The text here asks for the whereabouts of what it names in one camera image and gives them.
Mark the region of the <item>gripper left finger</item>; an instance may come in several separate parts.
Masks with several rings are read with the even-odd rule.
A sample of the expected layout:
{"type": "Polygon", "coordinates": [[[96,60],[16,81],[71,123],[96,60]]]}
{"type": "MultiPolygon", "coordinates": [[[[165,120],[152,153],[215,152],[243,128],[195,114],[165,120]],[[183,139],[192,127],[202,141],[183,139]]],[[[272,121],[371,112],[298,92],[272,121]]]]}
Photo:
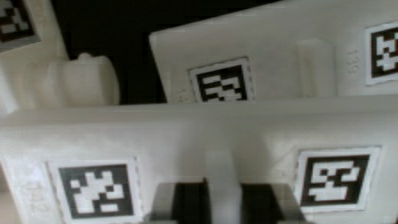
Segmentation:
{"type": "Polygon", "coordinates": [[[154,224],[211,224],[206,180],[158,184],[147,221],[154,224]]]}

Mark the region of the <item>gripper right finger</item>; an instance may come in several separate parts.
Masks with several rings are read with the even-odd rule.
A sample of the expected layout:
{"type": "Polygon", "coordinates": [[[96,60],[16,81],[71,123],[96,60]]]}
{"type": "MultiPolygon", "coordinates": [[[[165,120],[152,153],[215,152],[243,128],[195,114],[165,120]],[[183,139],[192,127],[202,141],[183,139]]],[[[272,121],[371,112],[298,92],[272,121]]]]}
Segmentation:
{"type": "Polygon", "coordinates": [[[241,224],[307,224],[286,184],[241,185],[241,224]]]}

